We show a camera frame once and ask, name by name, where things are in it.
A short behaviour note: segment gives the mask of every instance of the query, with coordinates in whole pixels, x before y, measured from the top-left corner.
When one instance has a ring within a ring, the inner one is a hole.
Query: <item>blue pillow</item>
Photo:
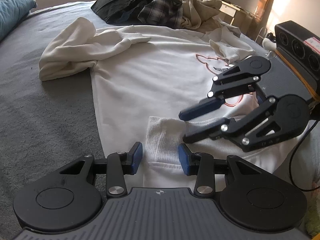
[[[0,0],[0,41],[36,6],[36,0]]]

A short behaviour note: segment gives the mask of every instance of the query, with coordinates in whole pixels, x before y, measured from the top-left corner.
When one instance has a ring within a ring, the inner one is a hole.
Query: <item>white drawer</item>
[[[222,4],[220,11],[224,12],[225,14],[230,15],[231,17],[234,17],[237,10],[232,8],[231,6],[228,6],[226,4]]]

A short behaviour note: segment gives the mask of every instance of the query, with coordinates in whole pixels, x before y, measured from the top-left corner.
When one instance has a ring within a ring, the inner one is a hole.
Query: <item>camera lens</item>
[[[293,40],[292,49],[297,57],[299,57],[301,59],[304,58],[304,48],[299,41]]]
[[[320,69],[320,64],[318,59],[316,58],[315,55],[310,55],[309,57],[309,63],[310,63],[310,67],[314,70],[314,71],[319,71]]]
[[[284,46],[288,45],[288,37],[284,33],[280,33],[280,41]]]

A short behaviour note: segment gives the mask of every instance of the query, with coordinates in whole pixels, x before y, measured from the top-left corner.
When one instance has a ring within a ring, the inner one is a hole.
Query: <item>plaid shirt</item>
[[[138,19],[144,24],[180,28],[182,0],[153,0],[142,9]]]

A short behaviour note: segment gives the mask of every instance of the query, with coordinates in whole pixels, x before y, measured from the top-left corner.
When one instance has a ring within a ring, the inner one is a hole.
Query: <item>rabbit ear graphic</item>
[[[219,57],[205,57],[200,54],[196,54],[196,58],[199,62],[205,65],[207,70],[215,75],[218,75],[230,68],[228,62]]]

